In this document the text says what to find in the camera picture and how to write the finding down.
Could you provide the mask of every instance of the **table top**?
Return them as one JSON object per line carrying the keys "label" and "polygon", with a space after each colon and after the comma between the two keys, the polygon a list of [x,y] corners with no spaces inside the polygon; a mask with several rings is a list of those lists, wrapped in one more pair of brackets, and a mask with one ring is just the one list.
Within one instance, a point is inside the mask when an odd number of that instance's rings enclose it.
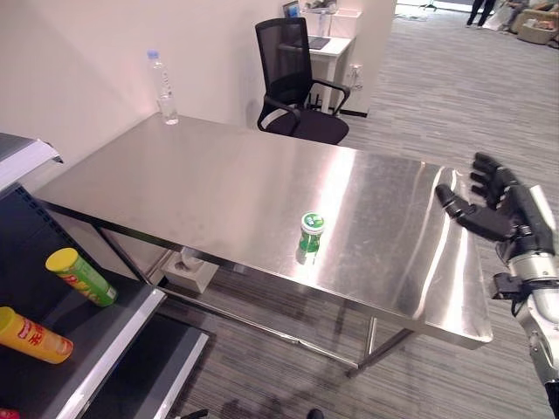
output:
{"label": "table top", "polygon": [[328,42],[321,50],[309,50],[311,54],[311,58],[313,56],[320,56],[325,55],[329,57],[340,57],[346,48],[348,48],[351,41],[354,38],[332,38],[332,37],[324,37],[330,38],[330,42]]}
{"label": "table top", "polygon": [[[434,197],[461,174],[421,161],[155,114],[36,196],[154,244],[269,272],[451,343],[493,338],[473,236]],[[315,258],[301,216],[326,229]]]}

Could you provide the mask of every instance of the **bottle cap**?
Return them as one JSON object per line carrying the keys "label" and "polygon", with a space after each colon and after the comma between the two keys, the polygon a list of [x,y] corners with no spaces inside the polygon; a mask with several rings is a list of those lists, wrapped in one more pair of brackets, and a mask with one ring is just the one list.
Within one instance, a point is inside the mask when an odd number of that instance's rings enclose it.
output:
{"label": "bottle cap", "polygon": [[159,58],[159,51],[158,50],[148,50],[148,58],[149,59]]}
{"label": "bottle cap", "polygon": [[10,327],[16,318],[16,313],[10,307],[0,307],[0,335]]}
{"label": "bottle cap", "polygon": [[316,212],[308,212],[301,218],[300,227],[311,236],[319,236],[324,231],[324,218]]}

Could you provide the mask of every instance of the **yellow pringles can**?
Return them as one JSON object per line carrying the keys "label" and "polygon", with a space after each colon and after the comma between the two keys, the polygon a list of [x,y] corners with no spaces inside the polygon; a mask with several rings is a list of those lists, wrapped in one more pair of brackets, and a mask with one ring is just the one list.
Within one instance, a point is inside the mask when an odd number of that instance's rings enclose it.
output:
{"label": "yellow pringles can", "polygon": [[52,253],[45,266],[99,307],[116,300],[118,292],[72,247]]}
{"label": "yellow pringles can", "polygon": [[51,364],[64,361],[73,350],[69,339],[6,306],[0,307],[0,344]]}

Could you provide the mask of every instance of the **person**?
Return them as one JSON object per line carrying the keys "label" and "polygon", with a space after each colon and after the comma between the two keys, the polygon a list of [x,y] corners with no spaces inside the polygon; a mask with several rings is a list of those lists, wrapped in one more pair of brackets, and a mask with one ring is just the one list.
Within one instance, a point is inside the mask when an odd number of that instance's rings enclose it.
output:
{"label": "person", "polygon": [[484,0],[473,0],[472,12],[470,13],[470,17],[468,18],[468,21],[466,23],[467,27],[472,26],[473,20],[475,19],[475,16],[478,14],[478,10],[480,9],[482,4],[483,4],[483,12],[481,13],[481,18],[478,22],[478,29],[481,29],[483,24],[486,22],[489,13],[491,13],[491,10],[493,10],[493,7],[495,6],[495,0],[485,0],[485,4],[484,4]]}
{"label": "person", "polygon": [[518,15],[520,15],[524,9],[527,9],[528,5],[529,0],[514,0],[507,2],[507,6],[511,7],[513,11],[510,14],[510,18],[505,23],[505,30],[510,30],[510,27],[513,25]]}

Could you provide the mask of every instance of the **green pringles can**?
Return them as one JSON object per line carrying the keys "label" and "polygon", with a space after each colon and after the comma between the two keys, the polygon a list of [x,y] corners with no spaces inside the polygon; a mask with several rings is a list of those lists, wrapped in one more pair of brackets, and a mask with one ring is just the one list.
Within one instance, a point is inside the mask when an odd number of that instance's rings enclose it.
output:
{"label": "green pringles can", "polygon": [[116,300],[118,292],[72,247],[52,253],[45,266],[99,307]]}
{"label": "green pringles can", "polygon": [[318,251],[321,234],[324,231],[324,218],[316,212],[308,212],[300,220],[299,248],[306,253]]}

